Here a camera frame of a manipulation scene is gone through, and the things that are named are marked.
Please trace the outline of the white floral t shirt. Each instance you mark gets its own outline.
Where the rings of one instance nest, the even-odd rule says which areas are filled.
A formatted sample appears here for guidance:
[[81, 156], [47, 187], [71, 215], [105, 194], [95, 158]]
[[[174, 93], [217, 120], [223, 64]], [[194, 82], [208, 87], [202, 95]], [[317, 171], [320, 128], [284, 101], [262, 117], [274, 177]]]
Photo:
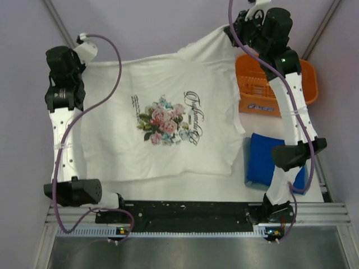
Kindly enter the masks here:
[[231, 173], [242, 146], [236, 50], [220, 27], [172, 54], [84, 73], [81, 141], [102, 182]]

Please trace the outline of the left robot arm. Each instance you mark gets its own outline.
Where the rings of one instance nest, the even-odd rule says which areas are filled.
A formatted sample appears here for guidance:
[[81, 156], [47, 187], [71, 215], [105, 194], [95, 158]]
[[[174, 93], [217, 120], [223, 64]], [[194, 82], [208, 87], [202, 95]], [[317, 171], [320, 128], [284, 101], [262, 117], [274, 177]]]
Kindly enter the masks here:
[[71, 125], [84, 110], [82, 73], [97, 52], [97, 46], [89, 41], [75, 49], [58, 46], [46, 52], [50, 85], [45, 102], [53, 130], [52, 178], [57, 181], [44, 185], [43, 190], [48, 198], [55, 198], [63, 207], [94, 205], [109, 208], [108, 216], [121, 222], [127, 217], [127, 208], [120, 204], [119, 194], [104, 191], [99, 179], [87, 177], [81, 121]]

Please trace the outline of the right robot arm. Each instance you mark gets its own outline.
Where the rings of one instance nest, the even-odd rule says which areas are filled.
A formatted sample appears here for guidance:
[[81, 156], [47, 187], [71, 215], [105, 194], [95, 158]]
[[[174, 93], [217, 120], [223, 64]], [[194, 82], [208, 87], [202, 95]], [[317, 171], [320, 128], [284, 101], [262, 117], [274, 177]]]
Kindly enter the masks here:
[[240, 47], [260, 63], [274, 92], [284, 125], [284, 144], [273, 147], [274, 175], [254, 212], [255, 222], [276, 221], [289, 209], [296, 175], [307, 160], [327, 147], [318, 137], [308, 114], [302, 87], [302, 68], [296, 51], [288, 46], [293, 21], [284, 8], [267, 9], [269, 1], [252, 1], [252, 7], [232, 18], [224, 32], [234, 47]]

